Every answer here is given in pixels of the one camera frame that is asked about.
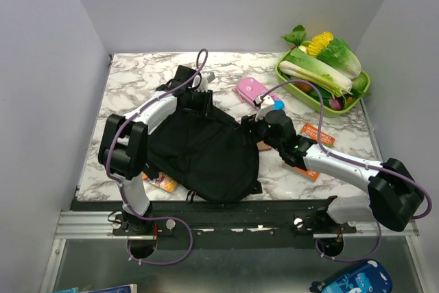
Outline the brown leather wallet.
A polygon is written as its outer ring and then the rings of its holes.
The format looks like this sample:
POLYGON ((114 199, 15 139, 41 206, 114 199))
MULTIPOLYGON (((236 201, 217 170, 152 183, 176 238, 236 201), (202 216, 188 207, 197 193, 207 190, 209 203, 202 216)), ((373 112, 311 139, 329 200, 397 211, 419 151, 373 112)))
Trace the brown leather wallet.
POLYGON ((258 147, 258 151, 260 152, 268 151, 272 149, 269 145, 265 144, 263 141, 258 142, 257 147, 258 147))

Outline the black student backpack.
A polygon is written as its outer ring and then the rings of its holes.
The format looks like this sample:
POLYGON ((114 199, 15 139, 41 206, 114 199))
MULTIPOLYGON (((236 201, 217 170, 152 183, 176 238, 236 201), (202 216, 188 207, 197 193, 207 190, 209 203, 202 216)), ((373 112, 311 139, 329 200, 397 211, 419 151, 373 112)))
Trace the black student backpack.
POLYGON ((149 165, 208 202, 239 202, 262 192, 259 150, 238 122, 214 108, 178 109, 148 137, 149 165))

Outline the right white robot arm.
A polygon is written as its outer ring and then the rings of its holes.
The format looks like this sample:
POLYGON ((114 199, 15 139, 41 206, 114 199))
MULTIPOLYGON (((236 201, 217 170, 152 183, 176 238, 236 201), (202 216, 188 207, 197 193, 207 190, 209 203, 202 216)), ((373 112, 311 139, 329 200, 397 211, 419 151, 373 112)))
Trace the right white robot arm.
POLYGON ((316 226, 325 233, 347 222, 371 221, 401 232, 426 197, 402 162, 388 159, 380 163, 329 150, 297 134, 282 110, 244 116, 241 127, 256 142, 275 149, 289 166, 332 176, 364 192, 362 196, 329 198, 324 211, 315 217, 316 226))

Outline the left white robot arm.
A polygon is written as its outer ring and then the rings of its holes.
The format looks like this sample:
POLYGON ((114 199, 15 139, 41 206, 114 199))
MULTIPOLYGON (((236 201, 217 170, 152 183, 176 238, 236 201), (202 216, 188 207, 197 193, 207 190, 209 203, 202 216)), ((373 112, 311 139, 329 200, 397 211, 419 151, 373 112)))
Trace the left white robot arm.
POLYGON ((122 197, 122 214, 128 226, 138 235, 146 234, 157 220, 183 223, 175 217, 151 218, 151 202, 143 186, 147 167, 147 145, 150 134, 170 115, 176 113, 183 97, 189 101, 209 97, 212 73, 178 66, 175 76, 156 88, 151 98, 126 115, 110 115, 105 123, 98 152, 98 162, 107 177, 116 181, 122 197))

